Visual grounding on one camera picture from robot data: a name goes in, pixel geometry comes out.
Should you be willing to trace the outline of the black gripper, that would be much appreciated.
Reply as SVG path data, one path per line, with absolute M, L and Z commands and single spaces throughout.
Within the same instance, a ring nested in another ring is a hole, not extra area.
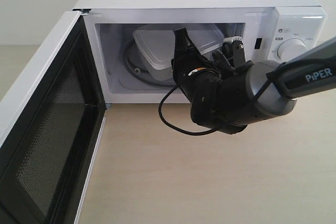
M 171 61 L 173 80 L 189 101 L 195 91 L 205 90 L 209 82 L 221 83 L 215 65 L 203 57 L 190 39 L 186 27 L 174 30 L 174 57 Z

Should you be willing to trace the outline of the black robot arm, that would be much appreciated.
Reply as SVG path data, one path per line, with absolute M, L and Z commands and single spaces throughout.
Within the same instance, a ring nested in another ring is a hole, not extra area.
M 186 28 L 174 31 L 173 79 L 191 104 L 193 123 L 235 134 L 290 113 L 300 97 L 335 88 L 335 39 L 288 62 L 228 61 L 202 56 Z

